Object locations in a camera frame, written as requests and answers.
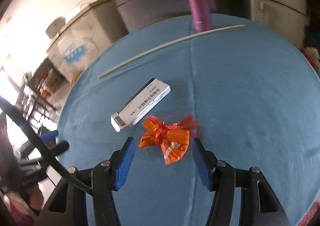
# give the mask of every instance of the table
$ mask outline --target table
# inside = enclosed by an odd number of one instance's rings
[[[97,75],[155,46],[193,33],[190,16],[130,33],[106,50],[72,88],[60,116],[60,139],[70,150],[65,167],[94,167],[145,132],[140,121],[117,133],[110,115],[150,78],[171,86],[148,114],[192,114],[201,141],[233,167],[258,166],[296,225],[320,188],[320,82],[303,55],[284,38],[251,22],[212,15],[215,28],[140,58],[102,79]],[[114,193],[123,226],[205,225],[214,193],[202,185],[190,149],[166,166],[159,147],[137,148],[125,185]],[[240,190],[231,225],[238,225]],[[94,225],[92,202],[88,217]]]

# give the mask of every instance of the pink fabric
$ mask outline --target pink fabric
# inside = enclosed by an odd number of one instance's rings
[[[307,226],[312,217],[315,215],[316,211],[318,210],[318,207],[320,206],[320,201],[317,200],[313,203],[310,210],[307,212],[307,214],[303,217],[302,221],[299,222],[298,226]]]
[[[19,212],[14,205],[10,205],[10,214],[18,226],[33,226],[35,224],[30,216]]]

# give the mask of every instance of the metal screw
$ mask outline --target metal screw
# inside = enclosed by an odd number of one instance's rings
[[[260,172],[260,168],[257,167],[257,166],[253,166],[253,167],[251,167],[251,171],[254,172],[254,173],[259,173]]]
[[[109,166],[110,164],[111,164],[111,163],[110,163],[109,160],[103,160],[100,165],[102,165],[102,166]]]
[[[219,160],[217,162],[217,165],[220,166],[220,167],[224,167],[224,166],[226,166],[226,162],[224,162],[223,160]]]
[[[69,167],[67,170],[69,173],[74,173],[76,171],[76,168],[72,166],[72,167]]]

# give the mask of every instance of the blue brush handle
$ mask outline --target blue brush handle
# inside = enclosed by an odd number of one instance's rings
[[[49,141],[50,139],[53,139],[53,138],[57,137],[58,135],[59,135],[58,130],[54,130],[54,131],[51,131],[51,132],[49,132],[49,133],[47,133],[47,134],[42,135],[40,138],[42,139],[42,141],[43,141],[44,143],[46,143],[47,141]]]

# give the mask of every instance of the orange candy wrapper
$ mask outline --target orange candy wrapper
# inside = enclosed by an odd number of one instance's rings
[[[155,116],[146,116],[146,119],[142,126],[148,131],[141,137],[139,147],[145,148],[154,144],[160,146],[166,165],[183,157],[188,149],[190,136],[199,136],[197,133],[190,133],[190,130],[200,127],[192,115],[170,125],[164,124]]]

